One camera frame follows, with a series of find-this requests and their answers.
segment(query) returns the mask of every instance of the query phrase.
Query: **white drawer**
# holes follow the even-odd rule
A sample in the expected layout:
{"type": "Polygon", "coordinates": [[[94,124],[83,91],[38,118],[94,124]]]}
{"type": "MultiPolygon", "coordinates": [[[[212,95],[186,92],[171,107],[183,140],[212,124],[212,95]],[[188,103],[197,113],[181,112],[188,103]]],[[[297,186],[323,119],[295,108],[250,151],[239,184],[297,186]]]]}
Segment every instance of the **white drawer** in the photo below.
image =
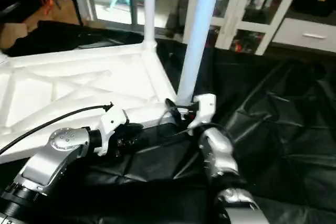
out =
{"type": "Polygon", "coordinates": [[[336,26],[285,18],[273,42],[336,52],[336,26]]]}

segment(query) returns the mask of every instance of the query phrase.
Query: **light blue pole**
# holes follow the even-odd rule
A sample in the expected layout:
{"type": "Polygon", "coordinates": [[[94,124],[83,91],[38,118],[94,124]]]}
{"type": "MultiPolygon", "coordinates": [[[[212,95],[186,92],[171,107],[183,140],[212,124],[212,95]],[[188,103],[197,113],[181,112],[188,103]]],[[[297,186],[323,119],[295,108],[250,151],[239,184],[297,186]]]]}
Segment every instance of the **light blue pole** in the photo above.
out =
{"type": "Polygon", "coordinates": [[[189,105],[191,102],[215,4],[216,0],[197,0],[194,24],[177,92],[178,105],[189,105]]]}

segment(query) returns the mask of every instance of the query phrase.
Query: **white cabinet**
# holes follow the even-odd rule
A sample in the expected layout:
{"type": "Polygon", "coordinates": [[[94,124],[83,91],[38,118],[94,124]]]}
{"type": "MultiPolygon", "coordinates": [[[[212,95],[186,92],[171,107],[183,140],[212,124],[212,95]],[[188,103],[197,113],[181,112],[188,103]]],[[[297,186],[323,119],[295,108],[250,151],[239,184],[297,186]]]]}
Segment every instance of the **white cabinet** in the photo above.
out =
{"type": "MultiPolygon", "coordinates": [[[[292,0],[217,0],[208,33],[210,46],[262,55],[292,0]]],[[[189,0],[183,42],[189,40],[196,0],[189,0]]]]}

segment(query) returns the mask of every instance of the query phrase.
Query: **wrinkled black plastic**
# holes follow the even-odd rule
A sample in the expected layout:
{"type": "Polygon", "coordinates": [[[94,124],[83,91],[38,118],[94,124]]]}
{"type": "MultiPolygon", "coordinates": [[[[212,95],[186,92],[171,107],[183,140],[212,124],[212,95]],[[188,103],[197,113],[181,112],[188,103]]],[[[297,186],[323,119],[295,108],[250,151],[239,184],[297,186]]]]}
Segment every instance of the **wrinkled black plastic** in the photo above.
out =
{"type": "MultiPolygon", "coordinates": [[[[89,45],[142,39],[132,33],[81,29],[43,23],[31,35],[34,39],[19,39],[8,53],[75,49],[85,45],[81,36],[89,45]],[[46,36],[51,28],[59,29],[59,40],[46,36]]],[[[158,40],[158,55],[175,88],[185,49],[183,44],[158,40]]],[[[195,93],[217,95],[214,121],[227,126],[240,171],[270,223],[336,223],[335,87],[335,70],[319,64],[209,48],[204,52],[195,93]]],[[[78,163],[63,180],[68,186],[55,202],[83,209],[75,207],[64,216],[77,217],[78,223],[207,223],[212,205],[207,204],[197,148],[185,140],[162,146],[164,141],[151,138],[147,144],[156,148],[120,163],[78,163]]],[[[6,174],[10,180],[21,166],[22,162],[0,166],[0,185],[6,174]]]]}

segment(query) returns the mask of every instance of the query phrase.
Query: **drawer handle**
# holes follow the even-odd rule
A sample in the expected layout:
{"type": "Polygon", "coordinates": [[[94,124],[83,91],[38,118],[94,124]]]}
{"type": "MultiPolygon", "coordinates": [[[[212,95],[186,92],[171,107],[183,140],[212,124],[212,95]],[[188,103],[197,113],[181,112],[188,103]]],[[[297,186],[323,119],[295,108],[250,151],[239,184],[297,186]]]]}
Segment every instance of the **drawer handle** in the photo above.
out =
{"type": "Polygon", "coordinates": [[[317,35],[317,34],[309,34],[309,33],[305,33],[302,34],[305,37],[309,37],[309,38],[314,38],[314,39],[326,39],[326,36],[321,36],[321,35],[317,35]]]}

